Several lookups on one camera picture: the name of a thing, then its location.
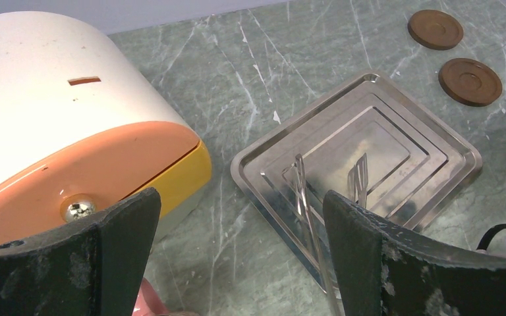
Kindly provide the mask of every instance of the white scratch marks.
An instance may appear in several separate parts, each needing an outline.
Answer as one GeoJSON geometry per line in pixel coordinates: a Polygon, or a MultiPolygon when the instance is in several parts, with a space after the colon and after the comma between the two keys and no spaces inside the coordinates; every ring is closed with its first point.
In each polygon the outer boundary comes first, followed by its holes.
{"type": "Polygon", "coordinates": [[[222,115],[222,113],[224,113],[228,109],[228,107],[229,107],[229,103],[224,105],[222,108],[220,108],[220,112],[218,113],[218,116],[216,116],[216,120],[220,119],[220,116],[222,115]]]}
{"type": "Polygon", "coordinates": [[[265,79],[263,78],[263,75],[261,74],[261,70],[259,69],[257,59],[255,59],[255,56],[253,55],[253,50],[251,50],[251,46],[247,42],[247,37],[245,36],[245,32],[243,30],[243,27],[241,26],[241,21],[237,22],[237,24],[239,25],[239,29],[241,30],[241,34],[243,35],[243,42],[247,43],[247,48],[249,49],[249,55],[251,55],[251,58],[253,58],[253,61],[255,62],[255,64],[253,65],[253,68],[255,68],[255,70],[257,70],[257,73],[259,74],[259,78],[261,78],[261,82],[263,83],[263,86],[265,86],[265,91],[267,91],[267,95],[269,96],[269,102],[272,103],[272,98],[270,96],[269,88],[267,87],[265,79]]]}
{"type": "Polygon", "coordinates": [[[278,113],[276,111],[274,111],[274,114],[272,116],[272,119],[275,121],[275,122],[278,122],[278,124],[282,124],[282,122],[280,121],[280,118],[278,117],[278,113]]]}
{"type": "Polygon", "coordinates": [[[236,262],[237,262],[237,250],[236,250],[236,240],[234,240],[233,242],[234,244],[234,273],[233,273],[233,280],[235,281],[235,273],[236,273],[236,262]]]}
{"type": "Polygon", "coordinates": [[[366,41],[364,40],[364,34],[362,34],[360,21],[358,20],[358,13],[356,12],[356,8],[354,8],[354,3],[352,2],[352,0],[350,0],[350,6],[352,7],[352,13],[354,14],[354,21],[356,22],[356,26],[358,27],[358,33],[360,34],[360,40],[362,41],[362,46],[364,48],[364,53],[366,54],[368,66],[371,68],[372,64],[370,63],[370,56],[368,55],[368,50],[366,49],[366,41]]]}
{"type": "Polygon", "coordinates": [[[305,81],[304,77],[302,76],[302,74],[298,71],[298,69],[296,68],[296,66],[294,66],[294,64],[292,64],[292,62],[288,62],[286,60],[286,58],[284,58],[284,55],[282,55],[282,53],[280,53],[280,51],[278,50],[278,48],[276,48],[276,45],[274,44],[274,42],[272,41],[272,39],[268,36],[268,34],[265,32],[265,30],[263,30],[263,28],[261,27],[261,24],[259,23],[259,20],[257,20],[257,18],[255,17],[255,15],[253,14],[253,12],[251,12],[251,10],[247,10],[249,12],[249,14],[251,15],[251,17],[253,18],[253,20],[255,21],[255,24],[257,24],[257,26],[259,27],[259,29],[261,30],[261,32],[263,32],[264,36],[267,38],[267,40],[269,41],[269,43],[272,45],[272,47],[274,48],[274,50],[276,51],[276,53],[280,56],[280,58],[282,58],[282,60],[284,61],[284,63],[291,69],[294,70],[294,72],[296,72],[296,74],[298,74],[298,76],[300,77],[300,79],[302,80],[303,84],[308,88],[308,93],[317,97],[317,94],[315,93],[315,91],[313,91],[313,89],[307,84],[307,82],[305,81]]]}
{"type": "Polygon", "coordinates": [[[286,261],[286,268],[288,268],[288,275],[290,276],[290,278],[293,278],[292,272],[290,271],[290,264],[288,263],[288,261],[286,261]]]}
{"type": "Polygon", "coordinates": [[[466,44],[464,39],[461,39],[461,45],[464,46],[464,48],[466,48],[472,54],[474,59],[476,59],[476,60],[479,59],[478,56],[476,56],[475,52],[470,48],[470,46],[468,46],[468,44],[466,44]]]}
{"type": "Polygon", "coordinates": [[[267,48],[267,41],[265,41],[265,52],[266,52],[266,56],[267,56],[267,68],[269,69],[269,77],[270,77],[269,82],[273,82],[274,76],[273,76],[271,65],[270,65],[269,49],[267,48]]]}
{"type": "Polygon", "coordinates": [[[505,111],[505,109],[501,106],[501,104],[500,103],[498,103],[498,104],[499,104],[499,107],[495,111],[492,111],[490,114],[488,114],[488,116],[486,117],[486,119],[483,123],[485,126],[488,126],[492,117],[496,116],[496,114],[498,114],[499,112],[503,113],[505,111]]]}
{"type": "Polygon", "coordinates": [[[220,258],[220,255],[222,254],[224,249],[229,245],[229,243],[235,241],[237,234],[239,234],[241,232],[241,230],[243,229],[243,226],[245,224],[243,217],[244,217],[245,212],[249,208],[249,205],[250,204],[248,203],[245,207],[243,207],[241,209],[235,222],[230,227],[230,230],[232,230],[234,233],[230,236],[230,238],[226,239],[226,241],[224,241],[224,243],[222,243],[222,242],[219,243],[218,252],[216,253],[214,258],[212,259],[212,266],[210,269],[210,300],[209,300],[209,304],[208,304],[208,314],[207,315],[211,315],[211,311],[212,311],[212,298],[213,298],[213,290],[214,290],[213,280],[214,280],[214,268],[215,268],[216,262],[220,258]]]}
{"type": "Polygon", "coordinates": [[[175,275],[173,274],[173,270],[171,268],[171,264],[169,262],[169,258],[168,258],[168,256],[165,253],[164,243],[162,242],[161,245],[162,245],[162,250],[163,250],[164,257],[166,258],[166,263],[167,263],[167,267],[169,269],[169,273],[171,274],[171,278],[173,279],[173,284],[175,285],[175,290],[177,292],[177,297],[179,298],[179,302],[181,303],[181,307],[183,307],[183,309],[185,309],[185,304],[183,303],[183,298],[181,297],[181,292],[179,292],[179,286],[177,286],[177,281],[175,280],[175,275]]]}
{"type": "Polygon", "coordinates": [[[220,177],[220,198],[219,198],[219,213],[220,213],[220,216],[218,216],[219,218],[219,226],[218,226],[218,246],[221,247],[222,245],[222,240],[223,240],[223,237],[222,237],[222,233],[223,233],[223,225],[222,225],[222,219],[223,219],[223,214],[224,214],[224,207],[223,207],[223,201],[222,201],[222,197],[224,196],[224,190],[223,190],[223,182],[224,182],[224,178],[223,177],[220,177]]]}
{"type": "Polygon", "coordinates": [[[372,15],[375,15],[375,9],[372,0],[368,0],[368,2],[370,3],[370,10],[372,11],[372,15]]]}
{"type": "Polygon", "coordinates": [[[397,65],[397,67],[395,68],[395,70],[393,70],[393,72],[391,73],[391,75],[389,76],[390,78],[393,78],[395,76],[395,74],[397,76],[399,76],[400,74],[397,74],[399,72],[400,69],[402,69],[402,67],[409,63],[411,60],[413,60],[414,58],[416,58],[416,56],[418,56],[418,54],[420,53],[420,51],[422,50],[422,46],[420,45],[418,47],[418,49],[416,50],[416,52],[414,52],[414,49],[413,48],[410,48],[410,50],[412,50],[412,55],[410,56],[406,56],[406,57],[403,57],[401,59],[401,61],[399,61],[399,64],[397,65]]]}
{"type": "Polygon", "coordinates": [[[216,45],[216,47],[218,47],[218,49],[220,49],[220,52],[222,52],[222,55],[224,56],[224,58],[226,58],[226,61],[228,61],[228,63],[230,64],[230,66],[234,70],[237,81],[239,82],[240,86],[243,88],[243,90],[245,92],[245,96],[247,97],[249,109],[251,110],[251,115],[249,116],[249,120],[247,121],[247,125],[245,126],[245,139],[244,139],[244,141],[245,141],[245,143],[247,143],[247,142],[249,142],[249,134],[250,134],[251,128],[253,127],[253,122],[255,121],[255,117],[260,112],[259,112],[259,109],[257,108],[257,105],[255,104],[255,101],[253,101],[253,97],[251,96],[249,89],[247,89],[247,87],[243,83],[243,79],[241,78],[241,75],[239,74],[239,72],[237,72],[237,69],[235,68],[234,64],[230,61],[230,59],[228,58],[226,53],[218,45],[218,39],[216,38],[216,36],[214,36],[214,44],[216,45]]]}
{"type": "Polygon", "coordinates": [[[331,0],[329,2],[329,5],[325,8],[325,10],[323,10],[323,12],[321,12],[321,14],[319,14],[319,16],[315,19],[315,22],[313,23],[313,26],[311,27],[310,29],[310,33],[313,33],[313,31],[315,30],[315,27],[317,26],[317,23],[319,23],[319,20],[323,17],[323,15],[327,14],[327,11],[329,10],[329,8],[331,7],[331,5],[333,4],[335,0],[331,0]]]}
{"type": "MultiPolygon", "coordinates": [[[[187,40],[183,43],[183,46],[181,46],[181,49],[179,50],[179,52],[177,52],[177,54],[175,55],[175,57],[171,60],[171,62],[169,63],[168,67],[166,68],[166,70],[164,70],[162,72],[162,74],[166,74],[171,69],[171,67],[173,66],[173,64],[175,63],[175,61],[179,58],[179,56],[183,52],[183,49],[187,46],[187,44],[189,43],[189,41],[191,40],[191,38],[195,34],[195,28],[196,28],[196,25],[193,26],[193,28],[191,29],[191,33],[189,34],[189,37],[187,37],[187,40]]],[[[163,81],[164,81],[164,78],[162,76],[162,79],[159,82],[160,86],[162,85],[163,81]]]]}
{"type": "Polygon", "coordinates": [[[468,236],[466,235],[466,232],[464,231],[464,229],[462,227],[459,226],[459,229],[461,230],[461,232],[463,233],[463,236],[464,236],[464,240],[466,242],[466,246],[468,248],[468,250],[472,250],[472,246],[470,245],[470,242],[468,241],[468,236]]]}

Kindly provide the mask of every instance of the green marble countertop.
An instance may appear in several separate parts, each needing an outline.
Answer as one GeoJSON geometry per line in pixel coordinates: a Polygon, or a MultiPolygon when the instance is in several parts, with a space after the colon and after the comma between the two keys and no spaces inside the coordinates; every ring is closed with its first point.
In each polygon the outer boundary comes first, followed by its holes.
{"type": "MultiPolygon", "coordinates": [[[[146,28],[111,39],[199,133],[213,162],[206,196],[153,247],[145,276],[168,307],[205,315],[327,315],[315,281],[237,188],[240,150],[360,70],[378,69],[472,143],[480,177],[424,231],[475,248],[506,223],[506,8],[498,0],[296,0],[146,28]],[[420,9],[457,18],[449,51],[418,45],[407,20],[420,9]],[[503,95],[461,105],[437,72],[455,57],[492,67],[503,95]]],[[[498,241],[495,247],[502,247],[498,241]]]]}

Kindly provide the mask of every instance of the brown coaster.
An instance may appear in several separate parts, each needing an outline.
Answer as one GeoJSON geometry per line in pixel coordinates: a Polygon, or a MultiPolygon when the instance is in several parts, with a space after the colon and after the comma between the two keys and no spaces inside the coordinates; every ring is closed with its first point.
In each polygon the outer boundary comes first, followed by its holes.
{"type": "Polygon", "coordinates": [[[447,13],[422,10],[414,13],[408,22],[408,32],[421,45],[445,51],[463,39],[463,27],[447,13]]]}
{"type": "Polygon", "coordinates": [[[439,83],[455,101],[473,107],[494,102],[503,91],[501,80],[492,69],[468,58],[447,61],[439,71],[439,83]]]}

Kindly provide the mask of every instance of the stainless steel tray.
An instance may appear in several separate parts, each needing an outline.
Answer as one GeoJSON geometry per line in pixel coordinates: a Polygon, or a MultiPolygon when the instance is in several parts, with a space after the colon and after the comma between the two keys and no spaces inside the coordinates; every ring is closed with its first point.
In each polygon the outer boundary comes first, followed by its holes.
{"type": "Polygon", "coordinates": [[[322,201],[331,189],[355,200],[349,172],[364,155],[366,208],[415,230],[428,225],[482,168],[474,147],[374,71],[358,74],[325,94],[232,161],[234,181],[323,289],[309,239],[319,236],[334,280],[322,201]],[[298,154],[303,157],[316,234],[306,232],[297,211],[298,154]]]}

